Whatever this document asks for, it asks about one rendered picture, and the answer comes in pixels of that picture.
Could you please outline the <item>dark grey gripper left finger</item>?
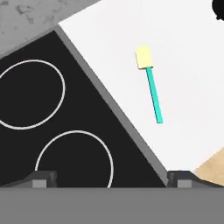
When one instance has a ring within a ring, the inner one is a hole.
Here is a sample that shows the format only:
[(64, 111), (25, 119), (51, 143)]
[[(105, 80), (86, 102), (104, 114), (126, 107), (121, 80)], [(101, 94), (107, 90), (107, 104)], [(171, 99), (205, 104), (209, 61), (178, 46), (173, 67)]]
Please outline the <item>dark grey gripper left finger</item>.
[(33, 171), (24, 179), (1, 185), (2, 188), (55, 188), (56, 186), (56, 171)]

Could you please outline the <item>black round object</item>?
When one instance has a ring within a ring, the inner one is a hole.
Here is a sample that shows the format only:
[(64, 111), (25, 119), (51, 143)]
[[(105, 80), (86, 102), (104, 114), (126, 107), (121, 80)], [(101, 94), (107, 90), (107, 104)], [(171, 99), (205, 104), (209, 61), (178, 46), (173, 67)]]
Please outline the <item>black round object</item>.
[(217, 20), (224, 20), (224, 0), (213, 0), (212, 9)]

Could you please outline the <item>teal-handled cream spatula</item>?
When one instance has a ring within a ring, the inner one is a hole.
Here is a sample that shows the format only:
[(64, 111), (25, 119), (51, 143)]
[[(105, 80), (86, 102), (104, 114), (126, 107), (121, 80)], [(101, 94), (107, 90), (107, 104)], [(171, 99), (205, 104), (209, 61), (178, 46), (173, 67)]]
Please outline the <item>teal-handled cream spatula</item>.
[(158, 93), (153, 76), (153, 60), (151, 50), (147, 45), (141, 45), (136, 49), (136, 63), (139, 69), (144, 69), (150, 86), (150, 95), (153, 103), (154, 113), (157, 123), (163, 122), (162, 112), (159, 105)]

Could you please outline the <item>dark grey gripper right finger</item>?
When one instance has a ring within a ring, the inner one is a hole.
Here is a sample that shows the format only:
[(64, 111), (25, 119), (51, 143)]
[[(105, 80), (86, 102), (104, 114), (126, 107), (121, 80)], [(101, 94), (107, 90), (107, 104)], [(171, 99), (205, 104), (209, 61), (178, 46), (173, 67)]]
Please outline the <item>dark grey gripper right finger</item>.
[(221, 185), (198, 178), (190, 171), (168, 171), (167, 178), (167, 186), (172, 188), (221, 187)]

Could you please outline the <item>black hob with white rings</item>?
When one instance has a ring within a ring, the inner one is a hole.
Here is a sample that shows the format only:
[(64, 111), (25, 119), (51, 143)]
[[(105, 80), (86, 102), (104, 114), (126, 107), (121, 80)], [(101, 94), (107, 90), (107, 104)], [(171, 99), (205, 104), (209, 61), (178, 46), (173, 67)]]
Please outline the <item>black hob with white rings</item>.
[(0, 58), (0, 185), (164, 187), (167, 171), (61, 28)]

